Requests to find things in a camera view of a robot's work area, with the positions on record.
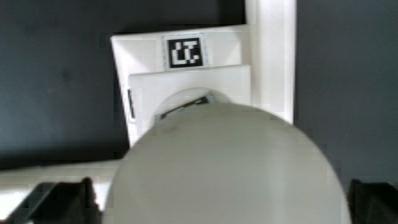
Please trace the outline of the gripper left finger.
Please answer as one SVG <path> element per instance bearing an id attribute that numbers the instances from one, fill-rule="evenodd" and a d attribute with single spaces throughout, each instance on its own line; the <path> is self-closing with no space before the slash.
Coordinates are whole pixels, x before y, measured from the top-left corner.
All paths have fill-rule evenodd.
<path id="1" fill-rule="evenodd" d="M 92 179 L 40 182 L 1 224 L 100 224 Z"/>

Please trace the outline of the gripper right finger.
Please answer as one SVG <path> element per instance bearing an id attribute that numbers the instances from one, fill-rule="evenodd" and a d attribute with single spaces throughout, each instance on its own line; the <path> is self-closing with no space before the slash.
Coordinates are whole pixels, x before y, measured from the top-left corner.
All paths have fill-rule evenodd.
<path id="1" fill-rule="evenodd" d="M 398 188 L 387 182 L 356 179 L 347 188 L 351 224 L 398 224 Z"/>

